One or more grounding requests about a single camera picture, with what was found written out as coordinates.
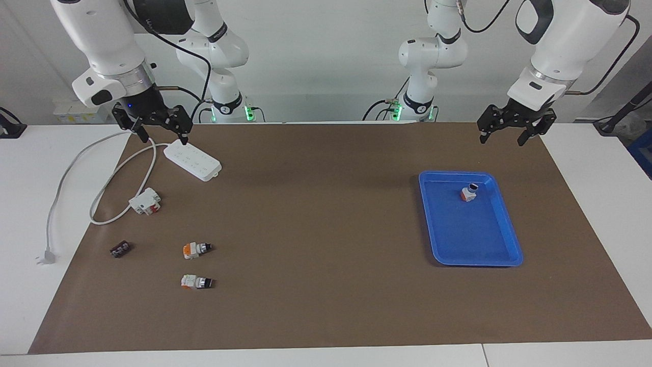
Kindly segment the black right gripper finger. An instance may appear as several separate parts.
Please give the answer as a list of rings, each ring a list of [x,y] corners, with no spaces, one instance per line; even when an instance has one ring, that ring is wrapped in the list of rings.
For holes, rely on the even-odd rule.
[[[193,128],[193,121],[183,106],[171,109],[171,131],[174,132],[182,145],[188,144],[188,136]]]
[[[112,116],[122,130],[127,130],[128,132],[137,135],[143,143],[149,141],[149,135],[143,127],[142,119],[137,118],[133,120],[120,103],[116,103],[112,107]]]

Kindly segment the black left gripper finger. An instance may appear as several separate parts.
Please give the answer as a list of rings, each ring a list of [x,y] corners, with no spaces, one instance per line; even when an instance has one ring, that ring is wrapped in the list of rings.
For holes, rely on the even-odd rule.
[[[477,127],[480,132],[480,143],[485,144],[490,135],[499,132],[505,128],[503,119],[503,109],[496,105],[489,105],[479,119],[477,119]]]
[[[547,134],[555,121],[556,112],[554,110],[546,110],[541,116],[533,118],[521,118],[525,130],[521,135],[519,135],[518,145],[524,146],[529,139],[538,135]]]

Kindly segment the orange white push-button switch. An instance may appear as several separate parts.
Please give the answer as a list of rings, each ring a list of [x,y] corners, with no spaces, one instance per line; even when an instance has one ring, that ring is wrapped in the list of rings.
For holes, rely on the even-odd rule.
[[[212,244],[210,243],[191,242],[182,247],[182,255],[185,259],[194,259],[210,250],[212,250]]]

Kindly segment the white power strip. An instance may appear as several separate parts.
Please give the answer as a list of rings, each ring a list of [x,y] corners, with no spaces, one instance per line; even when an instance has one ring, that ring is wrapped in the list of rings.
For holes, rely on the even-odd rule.
[[[182,144],[181,140],[175,140],[168,144],[163,153],[169,161],[203,182],[214,179],[222,170],[222,164],[219,160],[196,148],[191,143]]]

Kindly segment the white background box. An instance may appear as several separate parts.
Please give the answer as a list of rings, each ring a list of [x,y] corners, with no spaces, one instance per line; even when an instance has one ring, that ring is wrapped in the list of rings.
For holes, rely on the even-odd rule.
[[[60,124],[109,124],[110,113],[106,107],[87,107],[79,101],[59,100],[52,112]]]

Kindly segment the white red circuit breaker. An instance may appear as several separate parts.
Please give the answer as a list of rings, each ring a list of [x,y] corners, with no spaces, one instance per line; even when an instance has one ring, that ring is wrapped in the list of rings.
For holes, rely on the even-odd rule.
[[[152,188],[146,188],[139,195],[129,200],[130,208],[139,215],[151,215],[158,212],[161,197]]]

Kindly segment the black stand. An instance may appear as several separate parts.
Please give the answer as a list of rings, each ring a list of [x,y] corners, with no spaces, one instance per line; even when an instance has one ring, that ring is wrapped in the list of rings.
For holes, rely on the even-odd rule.
[[[615,126],[617,126],[623,118],[650,102],[652,102],[652,81],[645,85],[642,90],[638,91],[638,93],[636,93],[636,95],[634,95],[634,97],[613,116],[594,121],[593,127],[596,128],[600,135],[610,136],[613,133],[613,130],[615,130]]]

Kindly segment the blue crate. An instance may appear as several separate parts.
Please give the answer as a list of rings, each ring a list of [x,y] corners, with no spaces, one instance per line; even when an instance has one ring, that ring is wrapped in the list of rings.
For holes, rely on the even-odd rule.
[[[627,151],[652,180],[652,128],[629,144]]]

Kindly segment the blue plastic tray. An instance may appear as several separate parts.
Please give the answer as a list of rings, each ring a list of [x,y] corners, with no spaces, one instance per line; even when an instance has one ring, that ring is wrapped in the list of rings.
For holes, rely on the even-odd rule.
[[[498,181],[486,172],[425,170],[418,176],[433,257],[447,266],[519,267],[524,260]],[[464,202],[469,183],[477,197]]]

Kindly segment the black clamp base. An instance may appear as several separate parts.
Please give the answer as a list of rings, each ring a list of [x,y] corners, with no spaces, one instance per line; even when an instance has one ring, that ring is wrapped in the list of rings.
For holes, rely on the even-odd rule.
[[[0,107],[0,139],[18,139],[27,127],[12,112]]]

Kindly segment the brown table mat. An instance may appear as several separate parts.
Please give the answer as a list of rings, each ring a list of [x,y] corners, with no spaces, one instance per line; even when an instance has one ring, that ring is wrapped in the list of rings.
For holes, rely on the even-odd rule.
[[[202,182],[159,156],[161,211],[90,225],[30,353],[651,339],[541,139],[475,125],[203,125]],[[418,175],[498,181],[524,262],[448,267]],[[132,249],[113,258],[121,241]],[[212,250],[185,259],[185,244]],[[213,279],[187,290],[181,277]]]

